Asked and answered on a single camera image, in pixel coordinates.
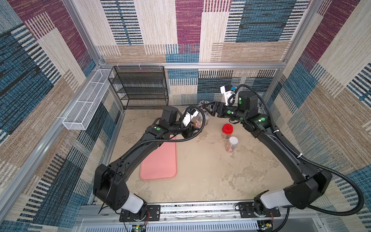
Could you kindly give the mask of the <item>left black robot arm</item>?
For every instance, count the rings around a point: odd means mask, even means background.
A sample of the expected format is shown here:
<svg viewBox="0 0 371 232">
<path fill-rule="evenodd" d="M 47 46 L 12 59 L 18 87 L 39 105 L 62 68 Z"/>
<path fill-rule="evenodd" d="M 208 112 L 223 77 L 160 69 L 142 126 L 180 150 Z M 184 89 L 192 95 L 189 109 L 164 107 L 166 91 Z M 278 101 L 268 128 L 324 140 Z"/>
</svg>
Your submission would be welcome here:
<svg viewBox="0 0 371 232">
<path fill-rule="evenodd" d="M 186 142 L 198 136 L 203 128 L 193 126 L 192 119 L 205 114 L 198 106 L 189 106 L 181 113 L 178 108 L 166 106 L 162 116 L 147 127 L 140 140 L 117 160 L 97 167 L 93 194 L 112 210 L 129 211 L 140 217 L 147 213 L 147 203 L 131 193 L 127 180 L 144 159 L 164 143 Z"/>
</svg>

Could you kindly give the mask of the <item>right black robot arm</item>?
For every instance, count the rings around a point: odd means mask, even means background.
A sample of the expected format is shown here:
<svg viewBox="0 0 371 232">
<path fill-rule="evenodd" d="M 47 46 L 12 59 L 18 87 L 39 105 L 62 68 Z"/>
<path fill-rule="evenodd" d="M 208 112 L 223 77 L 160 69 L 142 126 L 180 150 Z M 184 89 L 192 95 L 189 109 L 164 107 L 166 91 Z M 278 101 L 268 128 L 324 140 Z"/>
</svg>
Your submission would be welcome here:
<svg viewBox="0 0 371 232">
<path fill-rule="evenodd" d="M 283 164 L 293 184 L 276 191 L 265 191 L 254 198 L 254 212 L 264 216 L 268 210 L 282 206 L 305 209 L 321 197 L 332 179 L 327 167 L 307 160 L 274 125 L 269 114 L 259 113 L 260 96 L 254 91 L 233 93 L 226 102 L 201 103 L 210 115 L 242 124 L 244 129 L 262 142 Z"/>
</svg>

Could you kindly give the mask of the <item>white lid candy jar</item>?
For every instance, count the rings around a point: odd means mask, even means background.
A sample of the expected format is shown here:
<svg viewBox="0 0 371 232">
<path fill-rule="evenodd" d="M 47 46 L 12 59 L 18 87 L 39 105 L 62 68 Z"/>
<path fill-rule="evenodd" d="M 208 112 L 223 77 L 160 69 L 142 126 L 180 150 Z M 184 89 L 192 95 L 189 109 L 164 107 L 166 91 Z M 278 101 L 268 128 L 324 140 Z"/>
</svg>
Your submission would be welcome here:
<svg viewBox="0 0 371 232">
<path fill-rule="evenodd" d="M 225 150 L 228 153 L 233 153 L 239 143 L 239 140 L 235 136 L 231 136 L 228 141 L 226 142 Z"/>
</svg>

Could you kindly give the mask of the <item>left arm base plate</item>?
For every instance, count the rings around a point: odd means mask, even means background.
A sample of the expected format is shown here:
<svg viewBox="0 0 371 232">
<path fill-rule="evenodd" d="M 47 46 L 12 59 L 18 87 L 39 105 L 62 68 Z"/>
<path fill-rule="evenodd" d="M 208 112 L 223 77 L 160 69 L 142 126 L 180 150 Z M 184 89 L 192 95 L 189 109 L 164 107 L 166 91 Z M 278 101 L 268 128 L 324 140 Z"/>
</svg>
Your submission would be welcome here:
<svg viewBox="0 0 371 232">
<path fill-rule="evenodd" d="M 128 210 L 121 210 L 120 222 L 145 222 L 145 221 L 159 221 L 161 213 L 160 205 L 145 205 L 138 213 L 132 213 Z"/>
</svg>

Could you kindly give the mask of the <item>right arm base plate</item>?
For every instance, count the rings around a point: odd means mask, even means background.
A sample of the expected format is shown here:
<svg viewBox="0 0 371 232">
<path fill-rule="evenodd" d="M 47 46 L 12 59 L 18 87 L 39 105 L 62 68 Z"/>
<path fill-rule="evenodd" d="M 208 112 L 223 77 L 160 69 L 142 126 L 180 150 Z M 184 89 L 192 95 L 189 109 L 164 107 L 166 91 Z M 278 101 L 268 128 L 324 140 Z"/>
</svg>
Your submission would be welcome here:
<svg viewBox="0 0 371 232">
<path fill-rule="evenodd" d="M 278 208 L 267 209 L 261 203 L 254 201 L 239 202 L 234 209 L 240 213 L 241 218 L 265 218 L 280 217 L 281 213 Z"/>
</svg>

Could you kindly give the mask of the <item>pink plastic tray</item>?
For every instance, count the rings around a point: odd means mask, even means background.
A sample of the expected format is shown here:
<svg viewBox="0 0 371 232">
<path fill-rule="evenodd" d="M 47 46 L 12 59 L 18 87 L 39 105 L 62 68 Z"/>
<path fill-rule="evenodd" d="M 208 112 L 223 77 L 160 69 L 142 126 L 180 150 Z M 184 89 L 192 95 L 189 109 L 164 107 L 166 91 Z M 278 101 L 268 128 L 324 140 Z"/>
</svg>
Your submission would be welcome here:
<svg viewBox="0 0 371 232">
<path fill-rule="evenodd" d="M 164 143 L 141 163 L 140 178 L 144 181 L 170 179 L 177 176 L 176 143 Z"/>
</svg>

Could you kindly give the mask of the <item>red lid candy jar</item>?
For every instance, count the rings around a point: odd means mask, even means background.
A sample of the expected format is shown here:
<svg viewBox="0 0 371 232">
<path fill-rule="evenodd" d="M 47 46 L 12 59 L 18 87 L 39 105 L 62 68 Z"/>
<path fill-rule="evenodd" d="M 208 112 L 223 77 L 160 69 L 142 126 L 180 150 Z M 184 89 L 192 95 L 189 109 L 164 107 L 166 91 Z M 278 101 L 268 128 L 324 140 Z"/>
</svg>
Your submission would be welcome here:
<svg viewBox="0 0 371 232">
<path fill-rule="evenodd" d="M 228 140 L 233 134 L 233 126 L 231 124 L 224 124 L 222 127 L 221 137 Z"/>
</svg>

